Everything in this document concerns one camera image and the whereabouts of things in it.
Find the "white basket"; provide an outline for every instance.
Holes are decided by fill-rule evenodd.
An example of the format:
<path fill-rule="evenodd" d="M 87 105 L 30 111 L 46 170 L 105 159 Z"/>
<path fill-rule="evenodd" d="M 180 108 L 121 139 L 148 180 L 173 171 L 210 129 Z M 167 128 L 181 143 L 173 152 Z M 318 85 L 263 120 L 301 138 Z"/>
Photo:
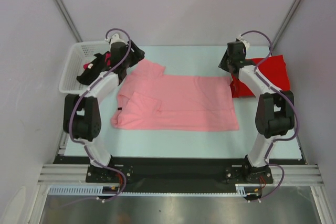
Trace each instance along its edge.
<path fill-rule="evenodd" d="M 94 60 L 94 54 L 104 54 L 110 49 L 106 41 L 76 43 L 71 47 L 64 66 L 59 91 L 66 94 L 82 94 L 88 86 L 80 84 L 76 77 L 84 72 L 83 65 Z"/>

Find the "pink cloth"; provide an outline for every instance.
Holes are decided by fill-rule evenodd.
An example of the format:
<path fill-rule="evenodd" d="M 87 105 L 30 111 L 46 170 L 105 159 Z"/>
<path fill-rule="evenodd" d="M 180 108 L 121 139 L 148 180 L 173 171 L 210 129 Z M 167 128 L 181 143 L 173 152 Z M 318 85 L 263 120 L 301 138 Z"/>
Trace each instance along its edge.
<path fill-rule="evenodd" d="M 111 119 L 128 130 L 231 131 L 239 125 L 229 77 L 171 76 L 142 60 L 117 95 Z"/>

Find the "plastic basket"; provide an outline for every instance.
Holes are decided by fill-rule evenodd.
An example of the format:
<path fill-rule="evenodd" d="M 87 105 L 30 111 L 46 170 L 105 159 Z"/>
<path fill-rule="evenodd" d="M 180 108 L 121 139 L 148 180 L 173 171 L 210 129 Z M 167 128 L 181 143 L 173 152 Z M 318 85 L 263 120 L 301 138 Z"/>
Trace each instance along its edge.
<path fill-rule="evenodd" d="M 80 84 L 76 77 L 84 72 L 83 65 L 94 60 L 94 54 L 105 53 L 110 49 L 106 41 L 76 43 L 71 47 L 64 66 L 59 91 L 66 94 L 81 94 L 88 86 Z"/>

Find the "shiny metal floor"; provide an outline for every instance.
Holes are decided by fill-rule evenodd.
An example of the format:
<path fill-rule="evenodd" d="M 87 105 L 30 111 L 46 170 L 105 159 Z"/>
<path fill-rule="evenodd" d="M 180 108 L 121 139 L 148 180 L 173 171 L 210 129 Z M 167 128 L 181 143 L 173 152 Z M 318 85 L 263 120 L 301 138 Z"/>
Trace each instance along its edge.
<path fill-rule="evenodd" d="M 242 198 L 123 196 L 102 204 L 48 196 L 41 224 L 317 224 L 321 223 L 309 187 L 283 187 L 262 203 Z"/>

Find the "red cloth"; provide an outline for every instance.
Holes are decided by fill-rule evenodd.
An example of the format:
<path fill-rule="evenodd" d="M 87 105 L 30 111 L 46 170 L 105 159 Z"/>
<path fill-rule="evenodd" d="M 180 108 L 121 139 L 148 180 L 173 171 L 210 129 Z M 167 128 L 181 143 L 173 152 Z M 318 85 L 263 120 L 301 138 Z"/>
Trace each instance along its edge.
<path fill-rule="evenodd" d="M 259 70 L 263 75 L 274 85 L 282 90 L 289 90 L 290 84 L 286 71 L 286 64 L 282 55 L 269 57 L 264 63 L 259 66 Z M 263 58 L 251 59 L 255 64 L 262 61 Z M 252 96 L 253 93 L 250 89 L 232 76 L 233 81 L 230 84 L 232 97 L 247 97 Z"/>

